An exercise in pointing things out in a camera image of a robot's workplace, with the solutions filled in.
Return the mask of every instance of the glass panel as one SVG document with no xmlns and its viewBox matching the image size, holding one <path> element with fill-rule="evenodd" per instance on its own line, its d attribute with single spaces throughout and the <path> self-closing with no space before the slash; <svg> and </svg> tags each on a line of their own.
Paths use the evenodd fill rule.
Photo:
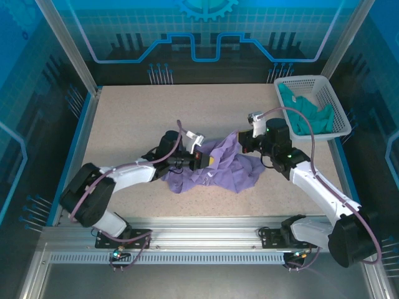
<svg viewBox="0 0 399 299">
<path fill-rule="evenodd" d="M 99 85 L 320 74 L 358 0 L 56 0 Z"/>
<path fill-rule="evenodd" d="M 398 1 L 376 0 L 331 78 L 353 128 L 341 143 L 360 202 L 378 211 L 382 239 L 394 237 L 383 243 L 385 258 L 397 255 L 399 238 L 398 11 Z M 389 270 L 396 261 L 383 260 Z"/>
<path fill-rule="evenodd" d="M 0 289 L 16 298 L 87 91 L 35 2 L 1 4 Z"/>
</svg>

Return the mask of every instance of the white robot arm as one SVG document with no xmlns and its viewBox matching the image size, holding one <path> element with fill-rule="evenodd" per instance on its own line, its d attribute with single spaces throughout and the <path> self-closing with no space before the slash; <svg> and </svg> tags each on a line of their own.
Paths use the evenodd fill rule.
<svg viewBox="0 0 399 299">
<path fill-rule="evenodd" d="M 364 211 L 360 204 L 342 194 L 316 170 L 317 176 L 330 190 L 320 183 L 313 174 L 309 157 L 301 150 L 292 147 L 285 120 L 273 118 L 266 122 L 260 119 L 259 115 L 260 112 L 249 116 L 253 130 L 239 133 L 238 139 L 243 146 L 243 153 L 259 151 L 263 156 L 269 156 L 273 168 L 306 192 L 323 210 L 330 222 L 329 224 L 315 222 L 305 216 L 294 216 L 284 221 L 281 235 L 286 240 L 286 247 L 295 242 L 306 242 L 317 247 L 329 248 L 333 258 L 343 267 L 349 267 L 374 254 L 375 246 L 370 236 L 347 206 L 350 205 L 359 211 L 370 227 L 375 227 L 376 215 Z M 92 226 L 112 237 L 118 239 L 131 237 L 129 224 L 116 213 L 107 210 L 111 195 L 134 184 L 154 181 L 164 176 L 171 167 L 188 166 L 196 170 L 209 166 L 212 158 L 195 151 L 195 145 L 202 143 L 203 136 L 191 132 L 187 136 L 191 138 L 188 150 L 181 145 L 174 155 L 162 163 L 150 166 L 136 165 L 109 174 L 81 205 L 75 218 L 84 227 Z M 147 153 L 137 162 L 154 161 L 164 156 L 174 145 L 176 137 L 177 132 L 166 132 L 156 152 Z M 71 212 L 88 186 L 109 169 L 111 168 L 97 168 L 90 163 L 84 165 L 63 192 L 61 205 Z M 342 204 L 331 190 L 344 199 L 345 204 Z"/>
</svg>

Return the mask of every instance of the speckled work surface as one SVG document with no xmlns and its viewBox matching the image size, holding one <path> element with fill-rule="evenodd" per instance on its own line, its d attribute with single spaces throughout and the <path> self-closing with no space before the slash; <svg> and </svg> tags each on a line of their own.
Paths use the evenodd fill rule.
<svg viewBox="0 0 399 299">
<path fill-rule="evenodd" d="M 248 113 L 278 106 L 272 84 L 107 86 L 84 163 L 115 166 L 135 161 L 157 146 L 165 131 L 177 130 L 176 119 L 207 138 L 224 138 L 235 129 L 250 128 Z M 310 143 L 294 146 L 310 155 Z M 325 141 L 316 144 L 315 165 L 340 188 Z M 216 186 L 174 194 L 160 180 L 137 184 L 115 193 L 109 208 L 123 217 L 322 214 L 302 190 L 272 169 L 261 174 L 254 188 L 239 194 Z"/>
</svg>

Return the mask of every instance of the teal cloth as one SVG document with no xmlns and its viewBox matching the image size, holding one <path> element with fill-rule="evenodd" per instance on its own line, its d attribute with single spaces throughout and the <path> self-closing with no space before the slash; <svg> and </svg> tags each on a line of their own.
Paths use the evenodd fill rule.
<svg viewBox="0 0 399 299">
<path fill-rule="evenodd" d="M 302 112 L 309 120 L 314 134 L 332 133 L 332 124 L 334 122 L 334 109 L 330 104 L 324 107 L 323 110 L 317 112 L 317 107 L 313 105 L 305 97 L 295 97 L 294 93 L 285 86 L 279 84 L 279 91 L 281 94 L 284 106 L 295 108 Z M 296 135 L 309 135 L 309 127 L 304 119 L 293 111 L 287 110 L 287 115 L 291 123 L 291 127 Z"/>
</svg>

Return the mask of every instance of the basket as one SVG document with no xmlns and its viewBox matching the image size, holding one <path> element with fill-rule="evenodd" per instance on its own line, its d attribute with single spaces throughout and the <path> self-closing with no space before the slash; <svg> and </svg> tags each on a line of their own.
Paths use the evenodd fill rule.
<svg viewBox="0 0 399 299">
<path fill-rule="evenodd" d="M 331 140 L 336 137 L 348 135 L 352 131 L 352 127 L 346 117 L 344 109 L 342 108 L 337 95 L 327 78 L 324 76 L 293 76 L 278 78 L 274 81 L 277 96 L 282 107 L 284 103 L 278 88 L 280 83 L 284 83 L 296 97 L 302 95 L 313 103 L 319 110 L 323 109 L 327 104 L 331 104 L 334 109 L 334 122 L 332 125 L 332 133 L 314 135 L 316 141 Z M 292 130 L 291 123 L 288 119 L 287 112 L 283 111 L 284 118 L 289 127 L 289 133 L 292 141 L 310 141 L 310 135 L 296 135 Z"/>
</svg>

